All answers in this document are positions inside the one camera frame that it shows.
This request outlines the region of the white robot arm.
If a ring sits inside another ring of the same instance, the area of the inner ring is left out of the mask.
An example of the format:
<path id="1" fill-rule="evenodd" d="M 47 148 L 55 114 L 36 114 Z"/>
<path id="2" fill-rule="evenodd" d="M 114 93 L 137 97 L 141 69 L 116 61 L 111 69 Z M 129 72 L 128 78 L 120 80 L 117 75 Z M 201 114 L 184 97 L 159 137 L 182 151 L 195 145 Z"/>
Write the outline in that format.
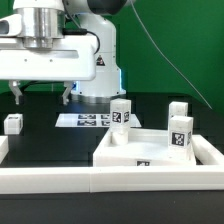
<path id="1" fill-rule="evenodd" d="M 106 20 L 135 0 L 14 0 L 0 18 L 0 80 L 23 97 L 22 81 L 62 82 L 63 103 L 76 94 L 94 101 L 122 94 L 116 28 Z"/>

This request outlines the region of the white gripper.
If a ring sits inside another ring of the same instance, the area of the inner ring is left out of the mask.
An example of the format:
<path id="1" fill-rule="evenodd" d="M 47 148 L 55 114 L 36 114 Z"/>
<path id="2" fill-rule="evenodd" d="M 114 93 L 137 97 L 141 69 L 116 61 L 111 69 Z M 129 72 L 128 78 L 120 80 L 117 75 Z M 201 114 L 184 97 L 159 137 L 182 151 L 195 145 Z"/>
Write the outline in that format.
<path id="1" fill-rule="evenodd" d="M 10 80 L 17 105 L 23 97 L 17 80 L 66 81 L 61 100 L 67 105 L 74 87 L 70 81 L 95 77 L 97 46 L 91 35 L 67 35 L 56 39 L 51 49 L 26 49 L 19 38 L 0 38 L 0 80 Z"/>

